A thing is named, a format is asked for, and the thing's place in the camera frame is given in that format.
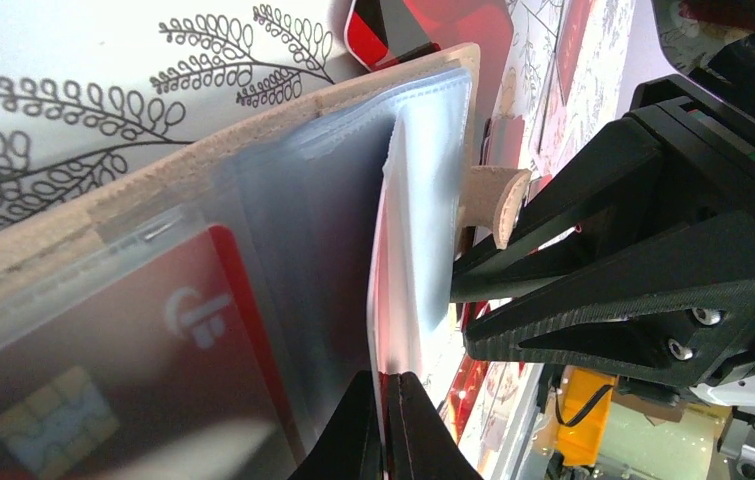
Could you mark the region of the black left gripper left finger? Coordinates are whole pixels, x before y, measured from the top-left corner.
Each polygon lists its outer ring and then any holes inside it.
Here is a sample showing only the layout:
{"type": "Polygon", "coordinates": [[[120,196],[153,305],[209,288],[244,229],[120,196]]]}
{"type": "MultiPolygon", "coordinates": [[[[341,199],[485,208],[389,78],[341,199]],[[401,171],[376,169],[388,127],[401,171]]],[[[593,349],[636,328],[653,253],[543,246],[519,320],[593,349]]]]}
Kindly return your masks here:
{"type": "Polygon", "coordinates": [[[372,373],[358,372],[317,443],[290,480],[359,480],[382,477],[382,446],[372,373]]]}

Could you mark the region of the red magnetic stripe card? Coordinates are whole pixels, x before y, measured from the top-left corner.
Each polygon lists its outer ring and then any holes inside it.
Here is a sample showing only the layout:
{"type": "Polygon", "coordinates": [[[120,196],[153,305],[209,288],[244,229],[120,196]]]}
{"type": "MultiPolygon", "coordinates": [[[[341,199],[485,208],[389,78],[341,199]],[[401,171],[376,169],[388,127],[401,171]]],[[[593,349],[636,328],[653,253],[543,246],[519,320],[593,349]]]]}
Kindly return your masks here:
{"type": "Polygon", "coordinates": [[[409,246],[408,122],[397,119],[383,166],[367,294],[380,459],[388,465],[389,376],[421,366],[409,246]]]}

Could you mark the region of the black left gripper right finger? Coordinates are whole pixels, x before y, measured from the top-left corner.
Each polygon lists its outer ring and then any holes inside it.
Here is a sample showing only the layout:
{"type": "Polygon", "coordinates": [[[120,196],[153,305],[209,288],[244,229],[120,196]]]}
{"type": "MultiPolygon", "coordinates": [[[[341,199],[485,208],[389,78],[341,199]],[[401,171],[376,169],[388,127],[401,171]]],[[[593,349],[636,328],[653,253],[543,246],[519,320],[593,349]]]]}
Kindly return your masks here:
{"type": "Polygon", "coordinates": [[[391,479],[479,479],[412,372],[386,377],[386,450],[391,479]]]}

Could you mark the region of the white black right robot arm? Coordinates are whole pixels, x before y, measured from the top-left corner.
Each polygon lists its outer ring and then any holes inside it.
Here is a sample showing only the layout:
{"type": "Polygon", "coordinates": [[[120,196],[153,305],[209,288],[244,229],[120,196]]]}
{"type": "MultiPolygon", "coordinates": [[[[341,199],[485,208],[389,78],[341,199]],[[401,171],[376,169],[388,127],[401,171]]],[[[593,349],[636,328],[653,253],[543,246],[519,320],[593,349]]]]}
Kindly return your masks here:
{"type": "Polygon", "coordinates": [[[470,357],[583,367],[656,405],[755,413],[755,123],[688,79],[639,85],[522,209],[453,266],[458,303],[502,306],[470,357]]]}

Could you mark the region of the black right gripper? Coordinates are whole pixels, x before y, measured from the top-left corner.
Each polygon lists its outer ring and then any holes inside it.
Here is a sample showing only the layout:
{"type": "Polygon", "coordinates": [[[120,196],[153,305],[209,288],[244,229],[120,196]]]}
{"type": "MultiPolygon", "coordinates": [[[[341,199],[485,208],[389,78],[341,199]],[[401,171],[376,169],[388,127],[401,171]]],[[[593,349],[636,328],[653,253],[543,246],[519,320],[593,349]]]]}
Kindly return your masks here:
{"type": "Polygon", "coordinates": [[[517,217],[454,262],[450,300],[611,203],[661,154],[650,235],[501,307],[465,333],[479,360],[572,365],[686,388],[755,376],[755,124],[679,75],[639,85],[517,217]]]}

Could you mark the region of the beige leather card holder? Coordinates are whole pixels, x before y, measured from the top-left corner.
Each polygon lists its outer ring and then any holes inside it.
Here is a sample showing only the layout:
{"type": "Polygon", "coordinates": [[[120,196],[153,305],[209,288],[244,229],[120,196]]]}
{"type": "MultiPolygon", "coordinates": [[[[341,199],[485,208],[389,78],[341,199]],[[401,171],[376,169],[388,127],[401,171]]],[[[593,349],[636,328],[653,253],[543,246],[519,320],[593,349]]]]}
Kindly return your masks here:
{"type": "Polygon", "coordinates": [[[242,120],[0,233],[0,278],[32,278],[163,227],[228,227],[305,459],[353,377],[371,372],[369,271],[396,120],[408,122],[421,347],[421,366],[407,372],[423,387],[444,345],[463,231],[488,228],[498,246],[512,231],[528,175],[476,160],[480,60],[478,45],[460,44],[242,120]]]}

